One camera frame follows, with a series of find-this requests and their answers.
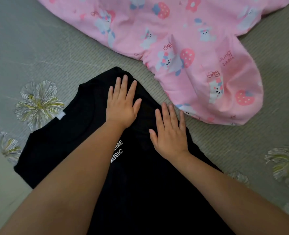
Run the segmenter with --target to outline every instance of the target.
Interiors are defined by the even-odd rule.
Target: person's right hand
[[[189,153],[187,146],[186,126],[184,112],[180,112],[180,122],[178,120],[174,107],[169,106],[168,112],[165,102],[162,103],[162,114],[159,109],[155,110],[156,127],[158,135],[153,129],[149,129],[150,138],[157,152],[166,160],[171,161],[185,153]]]

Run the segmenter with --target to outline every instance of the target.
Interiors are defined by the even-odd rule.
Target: yellow and white flower
[[[18,141],[9,138],[5,132],[0,133],[0,150],[4,157],[14,166],[17,164],[22,152]]]
[[[28,83],[20,93],[23,100],[16,104],[15,114],[17,119],[27,121],[31,131],[40,129],[64,109],[64,103],[55,97],[57,87],[52,81]]]
[[[264,159],[275,162],[273,167],[273,176],[278,181],[285,181],[289,186],[289,146],[285,148],[272,149],[268,151],[268,155]]]
[[[250,185],[248,177],[241,174],[239,171],[230,172],[227,175],[230,176],[231,178],[233,178],[234,180],[237,180],[241,183],[244,183],[247,187],[249,187],[249,185]]]

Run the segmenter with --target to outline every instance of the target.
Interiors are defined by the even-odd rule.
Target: pinky finger
[[[110,86],[110,89],[108,89],[107,103],[111,103],[112,99],[113,99],[113,87]]]
[[[185,116],[184,116],[184,112],[182,110],[179,113],[179,116],[180,116],[179,129],[186,132]]]

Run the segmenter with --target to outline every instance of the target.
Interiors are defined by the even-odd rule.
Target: black t-shirt
[[[108,89],[124,74],[129,88],[134,78],[119,67],[79,85],[66,115],[30,134],[14,169],[32,188],[105,122]],[[232,233],[202,194],[155,151],[148,130],[156,130],[154,111],[161,106],[139,83],[134,101],[138,98],[137,119],[113,152],[88,234]],[[190,153],[219,170],[186,132]]]

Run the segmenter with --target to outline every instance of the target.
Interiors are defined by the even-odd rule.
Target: pink fabric
[[[171,101],[206,123],[242,125],[262,107],[255,62],[237,39],[289,0],[39,0],[114,51],[142,60]]]

